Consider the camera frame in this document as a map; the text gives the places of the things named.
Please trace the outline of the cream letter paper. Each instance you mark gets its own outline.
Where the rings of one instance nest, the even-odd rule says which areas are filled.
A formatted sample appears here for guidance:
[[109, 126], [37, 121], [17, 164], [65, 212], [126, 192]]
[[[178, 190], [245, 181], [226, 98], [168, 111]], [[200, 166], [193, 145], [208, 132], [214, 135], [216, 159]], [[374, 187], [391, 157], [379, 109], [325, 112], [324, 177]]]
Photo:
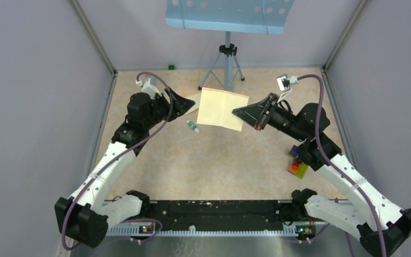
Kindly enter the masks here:
[[202, 88], [197, 123], [241, 132], [243, 121], [232, 111], [246, 107], [249, 96], [214, 88]]

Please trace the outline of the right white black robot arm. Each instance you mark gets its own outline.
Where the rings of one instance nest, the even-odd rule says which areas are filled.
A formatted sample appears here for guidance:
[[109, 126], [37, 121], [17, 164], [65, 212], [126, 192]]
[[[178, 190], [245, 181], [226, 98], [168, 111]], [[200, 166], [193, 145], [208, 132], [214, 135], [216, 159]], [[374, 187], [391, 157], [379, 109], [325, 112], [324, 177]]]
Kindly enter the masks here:
[[301, 162], [332, 183], [350, 202], [340, 205], [311, 189], [292, 193], [292, 213], [300, 221], [323, 220], [356, 238], [372, 256], [391, 256], [411, 235], [411, 208], [402, 209], [383, 196], [350, 163], [324, 133], [330, 125], [326, 111], [307, 103], [298, 114], [271, 93], [264, 100], [232, 113], [255, 130], [267, 125], [299, 140]]

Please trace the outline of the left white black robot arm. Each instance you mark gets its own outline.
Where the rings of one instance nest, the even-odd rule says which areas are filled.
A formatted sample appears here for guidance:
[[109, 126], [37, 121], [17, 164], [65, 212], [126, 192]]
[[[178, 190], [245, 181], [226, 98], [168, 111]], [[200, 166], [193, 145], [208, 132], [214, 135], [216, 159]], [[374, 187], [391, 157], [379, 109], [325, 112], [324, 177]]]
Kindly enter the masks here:
[[68, 198], [59, 198], [55, 213], [65, 250], [75, 249], [67, 240], [97, 247], [109, 228], [134, 217], [144, 221], [150, 215], [148, 197], [131, 192], [105, 205], [104, 200], [124, 169], [139, 155], [157, 124], [158, 133], [168, 123], [193, 108], [195, 101], [172, 90], [162, 93], [135, 93], [127, 104], [124, 122], [116, 129], [108, 148], [93, 172]]

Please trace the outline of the green white glue stick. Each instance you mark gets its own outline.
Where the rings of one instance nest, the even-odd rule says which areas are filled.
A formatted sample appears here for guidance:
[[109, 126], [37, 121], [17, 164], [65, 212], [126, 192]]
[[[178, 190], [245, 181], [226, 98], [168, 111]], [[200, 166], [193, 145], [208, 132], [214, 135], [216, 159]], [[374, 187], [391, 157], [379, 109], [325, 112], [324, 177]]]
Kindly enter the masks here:
[[195, 132], [195, 133], [200, 133], [200, 129], [197, 127], [197, 125], [192, 121], [192, 120], [187, 120], [187, 125]]

